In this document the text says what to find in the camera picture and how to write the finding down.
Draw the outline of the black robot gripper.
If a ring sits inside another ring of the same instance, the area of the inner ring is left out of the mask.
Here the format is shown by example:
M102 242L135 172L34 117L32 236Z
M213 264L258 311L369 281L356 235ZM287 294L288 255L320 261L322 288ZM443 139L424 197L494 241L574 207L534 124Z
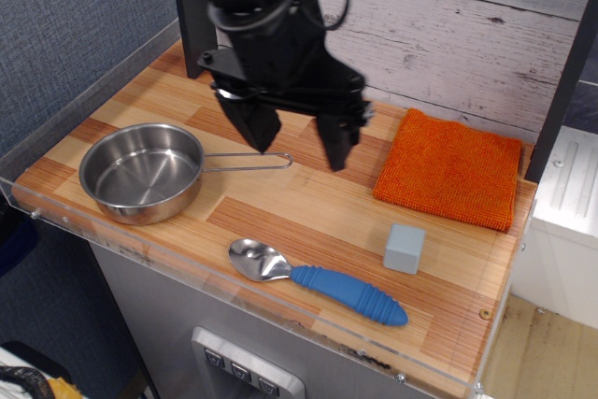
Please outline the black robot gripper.
M363 76L325 45L347 14L326 24L319 0L208 0L206 11L231 46L199 63L238 133L265 153L281 129L280 110L314 116L330 169L344 170L372 116Z

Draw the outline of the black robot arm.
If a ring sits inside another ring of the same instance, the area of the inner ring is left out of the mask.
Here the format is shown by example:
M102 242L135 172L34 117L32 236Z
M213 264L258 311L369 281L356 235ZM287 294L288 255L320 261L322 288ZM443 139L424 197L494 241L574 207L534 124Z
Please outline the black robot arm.
M313 116L329 166L345 168L373 115L364 77L326 48L319 0L206 0L206 14L229 49L199 59L213 77L221 108L247 143L264 153L281 129L280 110Z

